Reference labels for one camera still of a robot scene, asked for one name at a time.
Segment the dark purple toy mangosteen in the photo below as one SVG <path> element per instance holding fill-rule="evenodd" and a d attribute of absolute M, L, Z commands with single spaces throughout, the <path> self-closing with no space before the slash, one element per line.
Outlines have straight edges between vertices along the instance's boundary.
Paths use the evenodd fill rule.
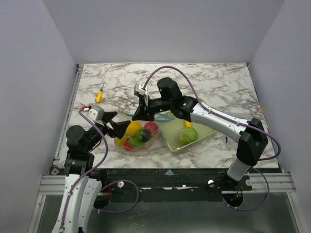
<path fill-rule="evenodd" d="M 137 133 L 137 138 L 142 142 L 148 142 L 152 138 L 152 133 L 147 129 L 142 129 Z"/>

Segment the yellow green toy pepper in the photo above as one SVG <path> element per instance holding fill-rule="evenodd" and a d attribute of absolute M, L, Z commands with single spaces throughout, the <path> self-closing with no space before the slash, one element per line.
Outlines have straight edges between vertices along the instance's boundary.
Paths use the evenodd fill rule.
<path fill-rule="evenodd" d="M 127 136 L 123 136 L 121 139 L 115 137 L 114 144 L 116 147 L 122 147 L 126 141 L 127 141 Z"/>

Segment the orange yellow toy fruit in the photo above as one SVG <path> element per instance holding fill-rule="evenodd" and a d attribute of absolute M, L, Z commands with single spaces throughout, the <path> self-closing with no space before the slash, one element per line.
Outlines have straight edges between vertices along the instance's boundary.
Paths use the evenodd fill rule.
<path fill-rule="evenodd" d="M 142 129 L 142 125 L 139 121 L 131 121 L 129 126 L 126 129 L 126 135 L 135 136 Z"/>

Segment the dark red toy fruit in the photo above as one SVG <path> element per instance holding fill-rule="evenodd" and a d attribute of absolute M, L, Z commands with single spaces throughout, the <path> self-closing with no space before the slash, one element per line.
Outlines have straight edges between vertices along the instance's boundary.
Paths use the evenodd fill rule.
<path fill-rule="evenodd" d="M 155 122 L 147 122 L 145 123 L 143 128 L 149 130 L 152 134 L 157 133 L 159 129 L 158 125 Z"/>

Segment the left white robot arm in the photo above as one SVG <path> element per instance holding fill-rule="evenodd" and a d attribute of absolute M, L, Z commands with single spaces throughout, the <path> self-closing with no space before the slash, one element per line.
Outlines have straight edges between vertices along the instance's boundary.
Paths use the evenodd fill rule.
<path fill-rule="evenodd" d="M 74 125 L 66 132 L 65 188 L 54 233 L 86 232 L 95 199 L 108 185 L 104 172 L 96 170 L 98 165 L 93 164 L 91 151 L 101 142 L 108 145 L 106 135 L 122 139 L 131 123 L 129 120 L 114 122 L 117 112 L 91 106 L 80 109 L 79 115 L 91 128 L 85 130 Z"/>

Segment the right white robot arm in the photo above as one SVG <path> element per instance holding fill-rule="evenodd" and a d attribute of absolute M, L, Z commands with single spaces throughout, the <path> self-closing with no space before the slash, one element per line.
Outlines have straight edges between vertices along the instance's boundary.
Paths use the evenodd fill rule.
<path fill-rule="evenodd" d="M 183 95 L 171 78 L 160 79 L 157 87 L 161 97 L 151 99 L 146 87 L 135 84 L 134 95 L 139 98 L 139 104 L 132 120 L 153 121 L 155 114 L 171 111 L 178 119 L 210 127 L 231 138 L 238 144 L 236 159 L 223 180 L 229 190 L 239 187 L 244 174 L 257 164 L 268 144 L 262 122 L 256 118 L 248 121 L 216 111 L 196 98 Z"/>

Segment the clear zip top bag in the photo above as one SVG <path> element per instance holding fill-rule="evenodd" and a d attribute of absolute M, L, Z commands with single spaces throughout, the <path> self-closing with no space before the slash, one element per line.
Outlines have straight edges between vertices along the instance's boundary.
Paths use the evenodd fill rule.
<path fill-rule="evenodd" d="M 161 127 L 171 123 L 174 117 L 156 114 L 154 121 L 132 121 L 133 114 L 122 110 L 120 119 L 131 120 L 122 139 L 115 138 L 117 149 L 125 152 L 138 152 L 149 149 L 161 132 Z"/>

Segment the green toy pepper slice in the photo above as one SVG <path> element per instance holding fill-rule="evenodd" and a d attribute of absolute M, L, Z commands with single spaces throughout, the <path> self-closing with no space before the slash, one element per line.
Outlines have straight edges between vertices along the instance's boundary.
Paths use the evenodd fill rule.
<path fill-rule="evenodd" d="M 137 134 L 129 139 L 129 143 L 134 148 L 143 148 L 145 146 L 145 142 L 139 140 Z"/>

